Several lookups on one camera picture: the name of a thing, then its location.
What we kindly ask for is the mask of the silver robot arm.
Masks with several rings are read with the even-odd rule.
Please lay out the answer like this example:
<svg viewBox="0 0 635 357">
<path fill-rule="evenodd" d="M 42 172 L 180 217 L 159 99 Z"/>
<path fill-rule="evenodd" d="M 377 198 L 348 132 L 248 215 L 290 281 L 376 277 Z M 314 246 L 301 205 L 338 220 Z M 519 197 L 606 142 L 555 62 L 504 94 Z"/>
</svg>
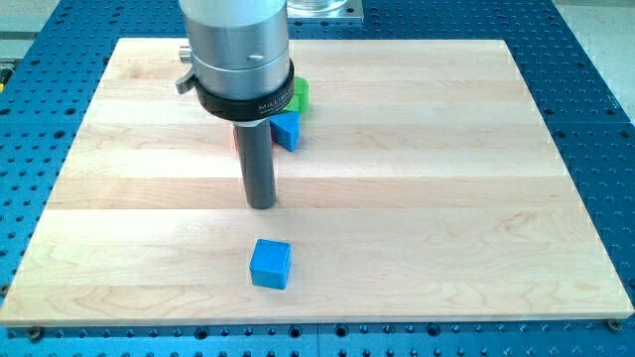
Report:
<svg viewBox="0 0 635 357">
<path fill-rule="evenodd" d="M 190 70 L 178 93 L 234 127 L 246 200 L 256 209 L 276 202 L 270 117 L 295 90 L 285 0 L 180 0 Z"/>
</svg>

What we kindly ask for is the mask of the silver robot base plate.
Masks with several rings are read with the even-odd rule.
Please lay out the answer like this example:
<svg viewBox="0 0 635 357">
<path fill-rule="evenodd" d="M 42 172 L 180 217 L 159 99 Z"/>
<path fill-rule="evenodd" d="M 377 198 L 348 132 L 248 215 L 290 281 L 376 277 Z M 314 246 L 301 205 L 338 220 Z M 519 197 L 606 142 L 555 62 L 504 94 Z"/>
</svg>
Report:
<svg viewBox="0 0 635 357">
<path fill-rule="evenodd" d="M 288 17 L 294 21 L 362 23 L 362 0 L 288 0 Z"/>
</svg>

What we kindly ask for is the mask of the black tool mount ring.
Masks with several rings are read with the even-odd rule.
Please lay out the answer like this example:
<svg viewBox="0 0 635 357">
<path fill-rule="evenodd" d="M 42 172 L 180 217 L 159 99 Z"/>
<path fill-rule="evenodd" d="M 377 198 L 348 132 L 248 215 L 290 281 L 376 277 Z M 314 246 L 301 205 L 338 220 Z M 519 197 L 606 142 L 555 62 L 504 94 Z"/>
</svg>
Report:
<svg viewBox="0 0 635 357">
<path fill-rule="evenodd" d="M 292 101 L 295 93 L 295 66 L 290 60 L 287 78 L 278 89 L 248 100 L 234 100 L 212 94 L 196 76 L 193 78 L 193 85 L 200 105 L 210 114 L 233 122 L 249 122 L 276 115 Z"/>
</svg>

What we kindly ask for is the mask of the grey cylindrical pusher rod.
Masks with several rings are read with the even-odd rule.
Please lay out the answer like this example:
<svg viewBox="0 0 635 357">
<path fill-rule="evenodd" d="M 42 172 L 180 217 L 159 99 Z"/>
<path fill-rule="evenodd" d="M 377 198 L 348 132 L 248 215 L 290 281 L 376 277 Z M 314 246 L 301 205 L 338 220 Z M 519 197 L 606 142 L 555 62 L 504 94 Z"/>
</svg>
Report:
<svg viewBox="0 0 635 357">
<path fill-rule="evenodd" d="M 255 209 L 267 209 L 276 202 L 269 120 L 237 125 L 239 161 L 247 203 Z"/>
</svg>

